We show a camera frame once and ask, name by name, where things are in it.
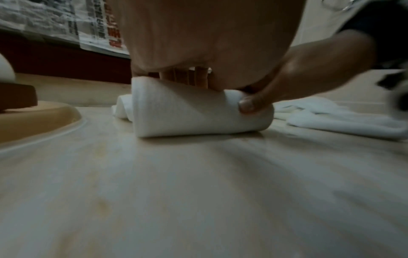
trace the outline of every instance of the skin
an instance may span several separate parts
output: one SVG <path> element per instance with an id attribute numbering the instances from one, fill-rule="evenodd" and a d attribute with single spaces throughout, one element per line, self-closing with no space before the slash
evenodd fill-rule
<path id="1" fill-rule="evenodd" d="M 295 46 L 268 75 L 246 88 L 254 94 L 240 101 L 240 110 L 256 113 L 274 102 L 334 90 L 375 62 L 374 40 L 354 30 Z"/>
<path id="2" fill-rule="evenodd" d="M 270 74 L 293 40 L 305 0 L 109 3 L 133 76 L 159 72 L 162 79 L 221 91 L 244 88 Z M 195 67 L 193 74 L 189 67 Z"/>

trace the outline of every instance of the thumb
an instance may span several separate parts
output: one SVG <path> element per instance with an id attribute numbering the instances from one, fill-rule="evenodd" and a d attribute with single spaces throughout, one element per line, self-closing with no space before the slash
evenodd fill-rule
<path id="1" fill-rule="evenodd" d="M 250 114 L 267 108 L 282 97 L 282 88 L 285 86 L 278 75 L 261 91 L 241 99 L 238 103 L 240 112 Z"/>

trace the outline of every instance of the towel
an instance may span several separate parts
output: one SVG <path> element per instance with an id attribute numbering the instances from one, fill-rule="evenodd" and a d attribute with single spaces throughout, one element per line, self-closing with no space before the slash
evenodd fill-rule
<path id="1" fill-rule="evenodd" d="M 360 114 L 321 97 L 281 101 L 274 104 L 275 118 L 297 127 L 374 138 L 408 138 L 408 122 L 386 115 Z"/>
<path id="2" fill-rule="evenodd" d="M 133 122 L 138 137 L 231 134 L 267 129 L 273 106 L 254 115 L 239 112 L 245 93 L 217 92 L 149 77 L 132 78 L 132 94 L 118 97 L 114 116 Z"/>

